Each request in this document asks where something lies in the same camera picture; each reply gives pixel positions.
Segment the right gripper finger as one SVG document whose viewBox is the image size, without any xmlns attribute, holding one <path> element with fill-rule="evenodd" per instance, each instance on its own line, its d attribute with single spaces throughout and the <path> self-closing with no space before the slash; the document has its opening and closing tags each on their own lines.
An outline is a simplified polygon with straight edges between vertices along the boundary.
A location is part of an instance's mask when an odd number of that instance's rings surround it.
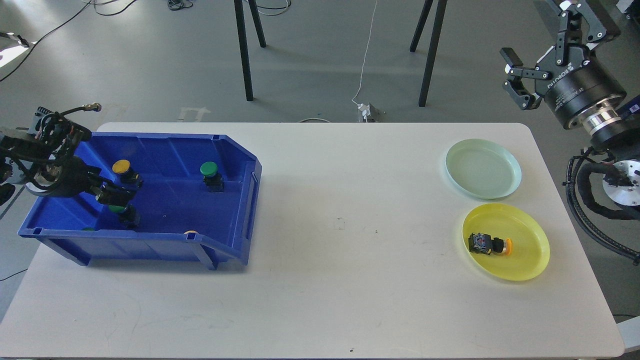
<svg viewBox="0 0 640 360">
<path fill-rule="evenodd" d="M 556 66 L 569 61 L 571 45 L 583 45 L 583 21 L 587 24 L 586 46 L 593 50 L 621 34 L 620 28 L 598 0 L 547 0 L 558 16 L 558 31 L 553 47 Z"/>
<path fill-rule="evenodd" d="M 540 81 L 547 84 L 550 82 L 553 73 L 540 69 L 538 65 L 535 68 L 525 67 L 518 54 L 510 47 L 502 47 L 500 55 L 506 62 L 505 73 L 507 76 L 502 88 L 514 100 L 519 109 L 537 109 L 542 102 L 542 94 L 537 90 L 528 91 L 523 79 L 531 79 L 535 82 Z"/>
</svg>

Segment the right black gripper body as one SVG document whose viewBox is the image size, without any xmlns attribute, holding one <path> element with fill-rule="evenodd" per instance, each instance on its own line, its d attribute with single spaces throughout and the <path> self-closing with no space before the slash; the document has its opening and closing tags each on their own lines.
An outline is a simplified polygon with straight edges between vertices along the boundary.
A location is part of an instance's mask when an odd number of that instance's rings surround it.
<svg viewBox="0 0 640 360">
<path fill-rule="evenodd" d="M 624 87 L 586 45 L 569 44 L 563 65 L 557 63 L 556 51 L 551 47 L 535 66 L 549 73 L 546 79 L 535 80 L 535 93 L 565 130 L 575 128 L 587 109 L 602 101 L 617 106 L 627 96 Z"/>
</svg>

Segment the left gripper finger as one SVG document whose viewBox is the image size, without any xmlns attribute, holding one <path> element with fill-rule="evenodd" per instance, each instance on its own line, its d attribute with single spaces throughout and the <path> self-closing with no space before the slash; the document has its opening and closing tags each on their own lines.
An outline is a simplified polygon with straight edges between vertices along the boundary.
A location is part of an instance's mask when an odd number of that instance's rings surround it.
<svg viewBox="0 0 640 360">
<path fill-rule="evenodd" d="M 94 196 L 100 204 L 127 207 L 135 198 L 136 192 L 134 190 L 118 185 L 94 171 L 87 171 L 87 180 L 89 183 L 87 193 Z"/>
</svg>

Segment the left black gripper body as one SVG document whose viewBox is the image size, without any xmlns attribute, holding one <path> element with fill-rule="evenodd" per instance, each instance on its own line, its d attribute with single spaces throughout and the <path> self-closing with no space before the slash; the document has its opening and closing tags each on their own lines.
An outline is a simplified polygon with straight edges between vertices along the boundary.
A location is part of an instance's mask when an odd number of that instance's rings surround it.
<svg viewBox="0 0 640 360">
<path fill-rule="evenodd" d="M 53 198 L 72 198 L 89 191 L 93 168 L 79 157 L 71 158 L 62 166 L 44 165 L 38 173 L 38 195 Z"/>
</svg>

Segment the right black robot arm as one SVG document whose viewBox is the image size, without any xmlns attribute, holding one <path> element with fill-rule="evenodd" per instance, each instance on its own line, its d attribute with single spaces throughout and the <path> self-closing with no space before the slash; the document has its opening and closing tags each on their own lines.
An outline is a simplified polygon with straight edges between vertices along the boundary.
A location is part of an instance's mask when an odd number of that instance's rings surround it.
<svg viewBox="0 0 640 360">
<path fill-rule="evenodd" d="M 565 130 L 584 128 L 590 146 L 572 157 L 563 182 L 567 204 L 582 230 L 604 248 L 639 264 L 639 252 L 612 239 L 585 209 L 610 220 L 639 219 L 639 119 L 619 111 L 626 91 L 597 59 L 595 48 L 620 35 L 597 0 L 550 0 L 558 19 L 554 44 L 525 67 L 510 47 L 503 89 L 521 110 L 545 103 Z"/>
</svg>

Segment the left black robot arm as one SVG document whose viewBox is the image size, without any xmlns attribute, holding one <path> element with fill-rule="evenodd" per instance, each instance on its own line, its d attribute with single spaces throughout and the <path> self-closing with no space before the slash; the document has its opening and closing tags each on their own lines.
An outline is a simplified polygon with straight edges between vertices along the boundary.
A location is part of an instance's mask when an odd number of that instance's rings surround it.
<svg viewBox="0 0 640 360">
<path fill-rule="evenodd" d="M 100 204 L 126 207 L 142 186 L 132 169 L 120 170 L 119 182 L 101 175 L 101 168 L 86 164 L 75 152 L 92 138 L 91 130 L 67 118 L 75 112 L 100 112 L 94 102 L 63 112 L 38 107 L 28 130 L 1 128 L 1 203 L 18 185 L 41 198 L 73 198 L 87 193 Z"/>
</svg>

